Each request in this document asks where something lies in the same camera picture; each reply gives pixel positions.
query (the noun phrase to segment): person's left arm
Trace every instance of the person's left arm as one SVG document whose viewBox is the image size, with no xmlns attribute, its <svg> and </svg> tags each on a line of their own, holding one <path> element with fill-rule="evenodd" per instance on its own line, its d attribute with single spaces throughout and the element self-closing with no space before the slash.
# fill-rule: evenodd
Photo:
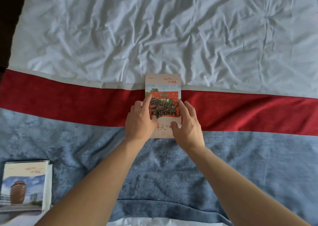
<svg viewBox="0 0 318 226">
<path fill-rule="evenodd" d="M 136 101 L 126 119 L 126 138 L 36 226 L 106 225 L 133 161 L 156 128 L 156 116 L 149 116 L 150 99 Z"/>
</svg>

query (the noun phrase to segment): hand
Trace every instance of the hand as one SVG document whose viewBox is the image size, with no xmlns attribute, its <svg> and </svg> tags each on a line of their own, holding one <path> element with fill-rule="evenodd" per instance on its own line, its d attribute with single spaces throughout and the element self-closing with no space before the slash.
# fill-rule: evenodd
<svg viewBox="0 0 318 226">
<path fill-rule="evenodd" d="M 149 103 L 151 95 L 143 101 L 136 101 L 131 107 L 125 122 L 126 140 L 139 140 L 144 144 L 153 134 L 157 126 L 155 115 L 150 119 Z"/>
<path fill-rule="evenodd" d="M 181 128 L 175 121 L 171 122 L 171 129 L 177 144 L 186 152 L 189 149 L 205 147 L 196 110 L 187 101 L 183 103 L 179 100 L 179 106 L 183 116 Z"/>
</svg>

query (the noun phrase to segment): red stripe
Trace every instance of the red stripe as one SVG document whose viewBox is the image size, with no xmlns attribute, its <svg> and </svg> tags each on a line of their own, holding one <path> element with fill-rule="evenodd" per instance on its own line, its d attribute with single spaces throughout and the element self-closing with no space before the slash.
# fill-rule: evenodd
<svg viewBox="0 0 318 226">
<path fill-rule="evenodd" d="M 70 85 L 7 70 L 0 107 L 77 123 L 124 126 L 144 91 Z M 211 91 L 182 91 L 204 131 L 254 131 L 318 136 L 318 99 Z"/>
</svg>

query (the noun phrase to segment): large pottery jar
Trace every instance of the large pottery jar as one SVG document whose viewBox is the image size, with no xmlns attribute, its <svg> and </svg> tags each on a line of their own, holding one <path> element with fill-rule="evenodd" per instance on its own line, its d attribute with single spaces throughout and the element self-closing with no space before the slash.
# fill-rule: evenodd
<svg viewBox="0 0 318 226">
<path fill-rule="evenodd" d="M 11 204 L 22 204 L 26 196 L 26 184 L 23 181 L 17 181 L 11 186 L 10 201 Z"/>
</svg>

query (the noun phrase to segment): bed sheet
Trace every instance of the bed sheet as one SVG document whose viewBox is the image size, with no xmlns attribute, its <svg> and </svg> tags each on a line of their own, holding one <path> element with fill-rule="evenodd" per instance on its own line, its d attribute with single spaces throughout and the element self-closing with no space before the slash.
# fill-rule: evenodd
<svg viewBox="0 0 318 226">
<path fill-rule="evenodd" d="M 317 11 L 317 0 L 26 0 L 0 85 L 0 162 L 51 160 L 56 203 L 124 138 L 145 73 L 180 73 L 207 147 L 318 225 Z M 123 217 L 231 224 L 173 139 L 138 155 L 111 221 Z"/>
</svg>

